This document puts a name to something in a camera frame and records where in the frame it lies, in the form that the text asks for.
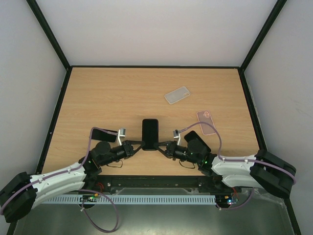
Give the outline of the pink phone case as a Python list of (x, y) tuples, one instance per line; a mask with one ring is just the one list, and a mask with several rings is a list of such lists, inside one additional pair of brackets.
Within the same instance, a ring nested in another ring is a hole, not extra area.
[(212, 116), (208, 110), (197, 112), (198, 122), (200, 122), (201, 131), (203, 135), (215, 134), (215, 125)]

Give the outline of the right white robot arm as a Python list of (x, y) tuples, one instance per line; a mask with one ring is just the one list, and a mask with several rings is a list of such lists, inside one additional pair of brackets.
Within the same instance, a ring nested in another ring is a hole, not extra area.
[(186, 147), (177, 141), (154, 146), (165, 157), (196, 164), (202, 174), (216, 177), (213, 186), (220, 192), (235, 187), (263, 188), (276, 197), (289, 198), (295, 182), (295, 167), (266, 150), (245, 157), (218, 156), (199, 139), (189, 140)]

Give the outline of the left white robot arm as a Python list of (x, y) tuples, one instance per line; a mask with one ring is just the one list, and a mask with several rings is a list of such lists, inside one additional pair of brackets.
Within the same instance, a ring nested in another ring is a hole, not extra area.
[(7, 223), (13, 223), (50, 198), (90, 189), (102, 166), (132, 157), (143, 145), (142, 141), (123, 141), (111, 147), (107, 141), (101, 141), (85, 157), (65, 168), (35, 175), (21, 172), (0, 191), (0, 213)]

